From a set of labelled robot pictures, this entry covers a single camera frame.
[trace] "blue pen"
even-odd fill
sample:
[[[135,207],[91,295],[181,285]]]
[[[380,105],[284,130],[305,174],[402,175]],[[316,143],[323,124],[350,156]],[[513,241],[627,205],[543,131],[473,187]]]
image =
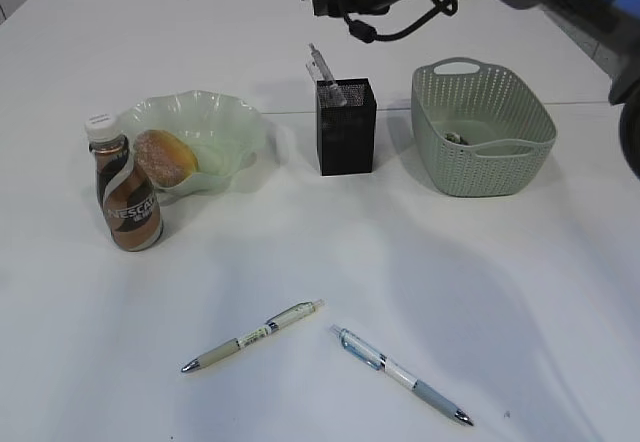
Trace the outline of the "blue pen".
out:
[[[337,325],[332,326],[331,331],[338,336],[342,347],[365,362],[372,369],[383,370],[393,380],[409,389],[427,404],[450,419],[462,425],[473,425],[471,417],[465,414],[456,404],[440,395],[432,387],[412,375],[409,371],[400,367],[379,350],[371,347],[353,332],[347,329],[341,329]]]

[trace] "bun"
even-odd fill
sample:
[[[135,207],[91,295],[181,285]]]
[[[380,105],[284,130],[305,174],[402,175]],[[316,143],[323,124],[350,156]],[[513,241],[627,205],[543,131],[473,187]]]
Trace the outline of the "bun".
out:
[[[155,185],[173,187],[198,170],[191,149],[166,130],[147,130],[133,143],[135,160]]]

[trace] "coffee bottle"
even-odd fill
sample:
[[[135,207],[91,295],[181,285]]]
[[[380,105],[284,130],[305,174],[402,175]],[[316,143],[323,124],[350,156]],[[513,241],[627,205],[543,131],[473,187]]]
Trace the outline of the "coffee bottle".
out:
[[[96,159],[98,204],[114,242],[128,251],[144,250],[162,234],[162,217],[151,181],[135,162],[129,139],[116,118],[97,115],[85,123]]]

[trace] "green bowl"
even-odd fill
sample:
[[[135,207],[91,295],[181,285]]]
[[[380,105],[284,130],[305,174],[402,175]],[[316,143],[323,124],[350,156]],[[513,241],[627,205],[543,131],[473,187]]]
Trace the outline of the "green bowl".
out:
[[[158,129],[191,148],[199,171],[173,187],[156,185],[177,196],[224,189],[266,141],[260,112],[237,97],[201,90],[146,99],[119,121],[132,144],[140,133]]]

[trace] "green basket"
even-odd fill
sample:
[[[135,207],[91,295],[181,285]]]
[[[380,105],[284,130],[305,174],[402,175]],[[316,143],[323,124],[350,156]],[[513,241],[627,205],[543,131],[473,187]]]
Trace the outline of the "green basket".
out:
[[[451,63],[477,70],[436,73]],[[544,106],[517,75],[464,57],[413,73],[411,119],[433,183],[456,197],[515,194],[538,173],[557,134]],[[446,134],[468,145],[451,142]]]

